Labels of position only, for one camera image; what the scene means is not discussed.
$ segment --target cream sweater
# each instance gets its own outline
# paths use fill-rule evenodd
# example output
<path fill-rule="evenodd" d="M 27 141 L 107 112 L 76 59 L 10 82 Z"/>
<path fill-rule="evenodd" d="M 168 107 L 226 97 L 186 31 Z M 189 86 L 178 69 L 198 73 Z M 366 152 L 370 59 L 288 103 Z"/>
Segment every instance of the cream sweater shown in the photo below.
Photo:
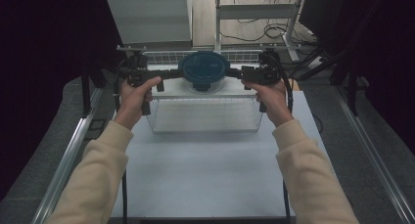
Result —
<path fill-rule="evenodd" d="M 278 164 L 297 223 L 358 223 L 329 160 L 309 139 L 297 120 L 273 132 Z M 125 150 L 133 134 L 111 121 L 92 140 L 64 188 L 49 224 L 107 223 L 127 165 Z"/>

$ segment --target dark background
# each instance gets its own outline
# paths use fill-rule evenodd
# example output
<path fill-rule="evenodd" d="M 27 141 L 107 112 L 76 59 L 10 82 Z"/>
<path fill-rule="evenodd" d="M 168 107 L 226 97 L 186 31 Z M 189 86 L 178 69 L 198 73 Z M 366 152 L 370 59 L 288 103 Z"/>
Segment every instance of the dark background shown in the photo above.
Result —
<path fill-rule="evenodd" d="M 337 32 L 353 30 L 346 19 L 361 1 L 338 11 Z M 368 99 L 415 153 L 414 1 L 384 0 L 353 63 L 370 83 Z M 121 41 L 106 0 L 0 0 L 0 17 L 3 199 L 53 120 L 65 84 L 83 66 L 115 67 L 123 56 L 115 50 Z"/>

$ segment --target blue container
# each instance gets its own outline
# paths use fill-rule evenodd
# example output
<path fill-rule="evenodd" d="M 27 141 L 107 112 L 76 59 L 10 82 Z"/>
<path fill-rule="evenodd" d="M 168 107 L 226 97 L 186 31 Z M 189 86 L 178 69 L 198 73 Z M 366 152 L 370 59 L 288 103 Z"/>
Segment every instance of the blue container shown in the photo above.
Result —
<path fill-rule="evenodd" d="M 192 89 L 204 93 L 217 91 L 230 67 L 230 63 L 223 56 L 212 51 L 199 51 L 188 55 L 178 65 Z"/>

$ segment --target white wire basket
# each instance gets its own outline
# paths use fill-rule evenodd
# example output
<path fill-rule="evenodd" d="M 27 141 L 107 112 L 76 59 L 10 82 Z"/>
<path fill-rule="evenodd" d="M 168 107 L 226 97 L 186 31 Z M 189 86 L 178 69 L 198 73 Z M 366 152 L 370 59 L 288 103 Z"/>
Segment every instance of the white wire basket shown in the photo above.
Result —
<path fill-rule="evenodd" d="M 222 51 L 231 67 L 257 67 L 260 51 Z M 177 68 L 185 52 L 148 52 L 149 69 Z M 164 81 L 164 91 L 153 91 L 151 114 L 147 116 L 155 133 L 252 132 L 262 118 L 254 90 L 245 90 L 240 80 L 225 77 L 222 87 L 212 93 L 192 91 L 184 79 Z"/>

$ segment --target blue lid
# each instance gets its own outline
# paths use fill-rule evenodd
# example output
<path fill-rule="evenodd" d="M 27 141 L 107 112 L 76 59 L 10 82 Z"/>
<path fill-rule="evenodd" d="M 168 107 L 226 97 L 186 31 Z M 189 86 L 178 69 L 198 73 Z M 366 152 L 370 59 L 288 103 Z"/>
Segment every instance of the blue lid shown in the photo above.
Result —
<path fill-rule="evenodd" d="M 183 76 L 196 86 L 208 86 L 225 77 L 230 63 L 221 55 L 212 51 L 199 51 L 186 56 L 179 62 L 179 69 L 183 69 Z"/>

